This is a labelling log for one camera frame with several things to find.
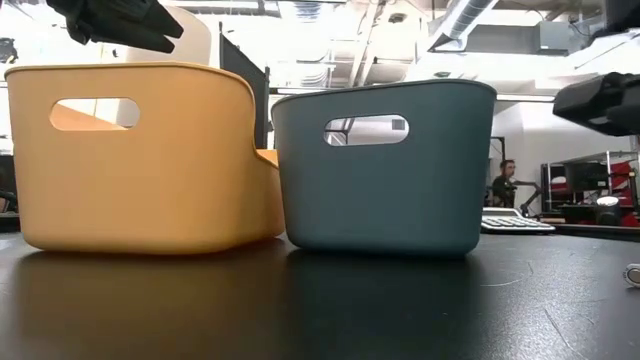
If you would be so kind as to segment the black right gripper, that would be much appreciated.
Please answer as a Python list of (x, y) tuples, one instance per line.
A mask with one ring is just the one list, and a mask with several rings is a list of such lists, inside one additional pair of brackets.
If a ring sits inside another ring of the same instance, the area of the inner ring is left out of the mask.
[[(640, 0), (603, 0), (598, 36), (640, 28)], [(568, 85), (556, 95), (552, 113), (598, 133), (640, 136), (640, 74), (611, 72)]]

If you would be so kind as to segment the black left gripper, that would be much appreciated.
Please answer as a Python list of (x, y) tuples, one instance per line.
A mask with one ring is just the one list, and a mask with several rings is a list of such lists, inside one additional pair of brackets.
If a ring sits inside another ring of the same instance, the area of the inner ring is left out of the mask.
[(67, 33), (83, 45), (94, 41), (171, 53), (175, 45), (165, 36), (180, 38), (184, 32), (165, 7), (152, 7), (152, 0), (46, 0), (46, 4), (65, 18)]

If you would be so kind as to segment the yellow plastic bin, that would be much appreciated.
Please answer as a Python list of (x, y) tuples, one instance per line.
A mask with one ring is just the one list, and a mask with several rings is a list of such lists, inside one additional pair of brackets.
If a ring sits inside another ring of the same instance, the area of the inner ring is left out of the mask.
[(248, 83), (179, 62), (7, 71), (19, 216), (47, 251), (204, 254), (285, 229)]

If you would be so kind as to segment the blue plastic bin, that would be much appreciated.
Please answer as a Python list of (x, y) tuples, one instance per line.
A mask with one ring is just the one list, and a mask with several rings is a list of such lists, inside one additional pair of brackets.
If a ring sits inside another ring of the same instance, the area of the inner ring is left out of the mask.
[[(480, 238), (496, 90), (433, 79), (293, 95), (271, 110), (289, 240), (304, 249), (463, 256)], [(389, 145), (332, 146), (333, 120), (397, 115)]]

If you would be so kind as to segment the white shade wooden lamp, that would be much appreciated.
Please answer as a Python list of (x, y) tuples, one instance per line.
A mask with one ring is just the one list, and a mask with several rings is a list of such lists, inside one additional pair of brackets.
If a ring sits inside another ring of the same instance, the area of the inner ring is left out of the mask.
[(170, 38), (174, 44), (173, 52), (167, 54), (128, 48), (124, 61), (126, 63), (175, 61), (217, 68), (219, 66), (218, 41), (212, 36), (209, 27), (187, 10), (172, 6), (166, 6), (166, 9), (183, 28), (180, 38)]

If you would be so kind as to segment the black monitor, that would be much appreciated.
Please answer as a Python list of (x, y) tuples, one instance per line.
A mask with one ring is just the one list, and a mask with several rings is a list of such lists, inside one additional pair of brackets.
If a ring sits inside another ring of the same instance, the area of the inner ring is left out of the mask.
[(572, 192), (605, 190), (609, 188), (607, 166), (596, 162), (565, 164), (568, 188)]

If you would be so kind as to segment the metal shelf with red items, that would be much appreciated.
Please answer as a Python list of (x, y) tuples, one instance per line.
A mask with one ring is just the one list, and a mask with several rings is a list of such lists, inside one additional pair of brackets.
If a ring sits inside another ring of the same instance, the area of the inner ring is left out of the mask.
[[(609, 188), (572, 192), (565, 176), (565, 164), (596, 162), (607, 166)], [(560, 218), (566, 224), (597, 225), (596, 200), (614, 196), (620, 201), (621, 227), (640, 228), (640, 158), (631, 151), (600, 152), (541, 166), (542, 214)]]

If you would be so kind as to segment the black partition panel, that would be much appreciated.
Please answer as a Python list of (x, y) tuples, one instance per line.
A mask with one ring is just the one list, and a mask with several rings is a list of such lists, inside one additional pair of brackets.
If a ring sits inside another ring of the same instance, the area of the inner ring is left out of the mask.
[(261, 70), (256, 66), (223, 34), (222, 26), (219, 26), (219, 40), (220, 68), (239, 75), (249, 84), (255, 102), (255, 144), (258, 149), (267, 149), (271, 129), (268, 113), (270, 69)]

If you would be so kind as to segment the black round speaker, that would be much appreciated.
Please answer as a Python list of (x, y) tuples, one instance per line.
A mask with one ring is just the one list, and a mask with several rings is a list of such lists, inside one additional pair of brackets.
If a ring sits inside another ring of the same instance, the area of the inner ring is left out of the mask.
[(595, 219), (597, 225), (619, 226), (621, 224), (620, 201), (614, 196), (603, 196), (596, 200)]

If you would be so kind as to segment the person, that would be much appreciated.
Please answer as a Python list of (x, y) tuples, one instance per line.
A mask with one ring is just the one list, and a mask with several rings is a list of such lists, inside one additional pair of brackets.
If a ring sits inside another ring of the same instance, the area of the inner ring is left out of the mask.
[(515, 204), (516, 186), (512, 182), (516, 164), (512, 159), (500, 163), (500, 175), (492, 182), (492, 205), (501, 208), (513, 208)]

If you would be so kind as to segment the white desk calculator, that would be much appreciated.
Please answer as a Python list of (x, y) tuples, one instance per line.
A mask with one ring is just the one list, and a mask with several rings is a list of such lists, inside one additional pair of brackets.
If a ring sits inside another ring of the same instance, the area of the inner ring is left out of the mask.
[(481, 230), (496, 234), (547, 234), (554, 232), (555, 227), (526, 218), (517, 209), (485, 207)]

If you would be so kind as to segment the black stand frame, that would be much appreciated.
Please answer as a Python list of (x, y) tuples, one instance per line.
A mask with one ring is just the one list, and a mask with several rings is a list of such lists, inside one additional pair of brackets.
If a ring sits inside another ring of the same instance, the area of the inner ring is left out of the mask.
[(501, 174), (500, 164), (507, 159), (506, 141), (503, 136), (492, 136), (490, 138), (488, 167), (487, 167), (487, 189), (492, 189), (494, 179)]

